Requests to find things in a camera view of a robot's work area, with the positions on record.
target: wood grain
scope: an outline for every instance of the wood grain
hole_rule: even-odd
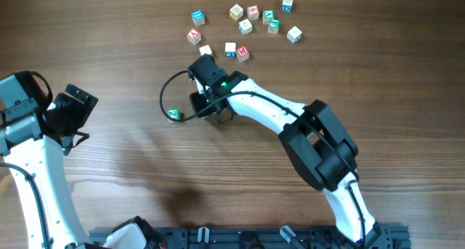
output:
[[[234,4],[274,9],[278,35],[261,20],[242,36]],[[360,188],[380,222],[410,227],[414,248],[465,245],[464,0],[0,0],[0,76],[36,70],[55,94],[74,83],[100,98],[65,159],[84,228],[133,216],[153,226],[333,224],[323,194],[299,178],[271,131],[248,118],[168,123],[158,107],[165,80],[210,45],[239,70],[293,101],[327,102],[358,144]],[[202,9],[202,42],[186,32]],[[286,33],[297,25],[302,41]],[[225,42],[251,58],[223,57]],[[186,78],[165,106],[187,115]],[[15,184],[0,171],[0,244],[25,248]]]

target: brown table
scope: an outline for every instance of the brown table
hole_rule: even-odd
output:
[[[56,93],[74,83],[100,98],[65,159],[86,230],[133,216],[153,226],[334,224],[322,193],[295,172],[276,135],[238,117],[168,123],[165,80],[210,45],[217,64],[297,102],[327,102],[358,144],[360,188],[379,222],[410,227],[415,248],[465,244],[464,0],[0,0],[0,76],[36,70]],[[274,9],[242,36],[234,4]],[[202,9],[202,42],[186,33]],[[297,25],[302,40],[287,40]],[[224,57],[245,45],[246,62]],[[182,77],[165,106],[191,114]],[[0,243],[24,248],[15,184],[0,171]]]

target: cube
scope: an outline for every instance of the cube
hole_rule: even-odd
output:
[[[198,50],[201,52],[201,56],[203,56],[205,54],[209,54],[210,56],[213,57],[213,52],[211,52],[211,49],[210,49],[209,45],[201,46]]]
[[[179,109],[177,109],[177,108],[170,109],[170,110],[168,110],[168,112],[166,112],[166,113],[168,114],[168,116],[169,116],[170,118],[173,118],[173,119],[176,119],[176,120],[179,120],[179,119],[181,118],[181,115],[179,114]]]
[[[239,22],[239,31],[242,33],[242,35],[246,35],[252,32],[252,23],[250,23],[249,20],[243,20]]]
[[[288,39],[292,43],[296,43],[301,37],[302,37],[302,32],[296,26],[291,28],[290,31],[288,32]]]
[[[244,10],[239,5],[234,5],[230,9],[230,16],[235,20],[238,21],[244,15]]]
[[[268,33],[278,34],[278,29],[279,29],[279,20],[270,20],[270,24],[268,25]]]
[[[275,12],[272,10],[264,10],[263,11],[263,25],[270,24],[270,20],[275,19]]]
[[[187,40],[196,45],[202,39],[201,33],[194,28],[187,33]]]
[[[205,24],[205,16],[200,9],[192,12],[192,20],[194,21],[195,26]]]
[[[226,57],[235,57],[235,43],[226,42],[225,54]]]
[[[291,12],[292,2],[294,2],[294,0],[283,0],[283,5],[281,6],[281,10],[284,12]]]
[[[253,5],[247,8],[247,17],[249,20],[258,20],[260,17],[259,7]]]
[[[250,52],[245,46],[239,46],[239,48],[236,50],[238,60],[239,61],[244,61],[247,60],[248,57],[250,57]]]

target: white cube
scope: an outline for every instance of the white cube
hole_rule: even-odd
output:
[[[263,11],[263,25],[270,24],[270,20],[275,18],[275,12],[273,10],[264,10]]]
[[[210,56],[213,57],[213,52],[211,52],[211,49],[210,49],[209,45],[201,46],[198,50],[201,52],[201,56],[203,56],[205,54],[209,54]]]
[[[249,20],[258,20],[260,17],[259,7],[257,5],[248,7],[247,16]]]
[[[246,35],[252,31],[252,23],[249,20],[239,22],[239,31],[242,35]]]
[[[225,44],[225,55],[226,55],[226,57],[235,57],[235,43],[226,42],[226,44]]]
[[[248,57],[250,57],[250,51],[245,46],[239,46],[239,48],[236,50],[236,53],[238,60],[241,62],[247,60]]]
[[[283,0],[283,5],[281,5],[281,10],[284,12],[291,12],[293,2],[294,0]]]
[[[296,26],[291,28],[290,31],[288,32],[288,39],[292,43],[296,43],[301,37],[302,37],[302,32]]]
[[[200,9],[192,12],[191,15],[195,26],[205,24],[205,16],[203,15],[203,12]]]
[[[235,20],[238,21],[244,15],[244,9],[239,5],[234,5],[230,9],[230,16]]]
[[[268,33],[278,34],[279,22],[279,20],[270,20],[270,24],[268,25]]]
[[[195,30],[194,28],[189,30],[187,33],[187,40],[196,45],[202,39],[201,33]]]

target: tabletop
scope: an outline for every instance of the tabletop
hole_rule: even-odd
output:
[[[358,145],[360,189],[380,223],[408,225],[414,248],[465,245],[464,0],[0,0],[0,77],[40,72],[55,94],[73,83],[100,99],[65,158],[85,230],[139,215],[153,226],[334,224],[325,196],[295,172],[276,134],[236,117],[168,123],[163,83],[209,45],[286,99],[330,105]],[[241,35],[229,9],[274,9]],[[202,9],[202,40],[186,37]],[[297,26],[301,41],[287,32]],[[245,62],[226,42],[247,46]],[[192,114],[196,89],[179,77],[164,104]],[[24,248],[15,183],[0,171],[0,243]]]

